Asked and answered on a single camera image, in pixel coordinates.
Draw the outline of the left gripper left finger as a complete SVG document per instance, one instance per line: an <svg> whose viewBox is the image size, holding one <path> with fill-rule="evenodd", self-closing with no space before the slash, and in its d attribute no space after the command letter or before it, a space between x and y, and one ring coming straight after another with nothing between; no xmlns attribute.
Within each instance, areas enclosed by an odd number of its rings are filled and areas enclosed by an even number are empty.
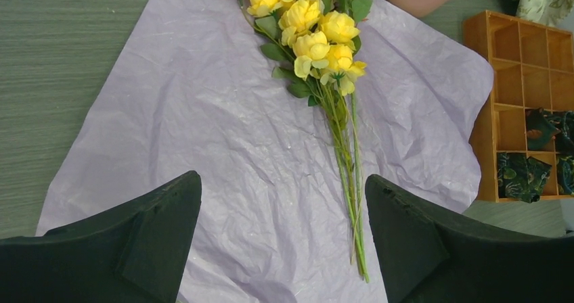
<svg viewBox="0 0 574 303"><path fill-rule="evenodd" d="M175 302L200 212L189 171L37 237L1 240L2 302Z"/></svg>

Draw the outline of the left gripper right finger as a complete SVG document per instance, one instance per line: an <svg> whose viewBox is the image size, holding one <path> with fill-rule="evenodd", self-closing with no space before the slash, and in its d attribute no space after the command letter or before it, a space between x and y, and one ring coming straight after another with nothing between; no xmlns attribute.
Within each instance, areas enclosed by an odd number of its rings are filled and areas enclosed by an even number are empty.
<svg viewBox="0 0 574 303"><path fill-rule="evenodd" d="M369 224L389 302L572 302L573 238L448 210L373 174Z"/></svg>

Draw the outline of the purple wrapping paper sheet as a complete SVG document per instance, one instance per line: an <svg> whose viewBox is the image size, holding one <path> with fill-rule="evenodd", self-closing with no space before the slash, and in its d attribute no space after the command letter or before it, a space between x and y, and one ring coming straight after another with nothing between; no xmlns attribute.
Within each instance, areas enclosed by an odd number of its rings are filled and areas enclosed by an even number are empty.
<svg viewBox="0 0 574 303"><path fill-rule="evenodd" d="M468 140L491 66L385 0L360 31L363 175L465 211L481 179ZM350 262L324 115L272 77L260 44L236 0L149 0L47 190L37 234L195 170L186 301L386 302L369 227L369 281Z"/></svg>

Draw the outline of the yellow flower bunch stems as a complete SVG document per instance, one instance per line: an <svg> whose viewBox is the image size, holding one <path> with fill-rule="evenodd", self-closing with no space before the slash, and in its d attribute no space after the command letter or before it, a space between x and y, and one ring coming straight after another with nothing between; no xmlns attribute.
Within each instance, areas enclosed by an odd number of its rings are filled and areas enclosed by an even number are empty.
<svg viewBox="0 0 574 303"><path fill-rule="evenodd" d="M276 61L274 78L288 81L288 92L319 107L326 118L351 229L351 262L369 281L363 236L363 166L357 128L356 84L366 63L359 23L331 0L237 0L253 30L265 39L261 53Z"/></svg>

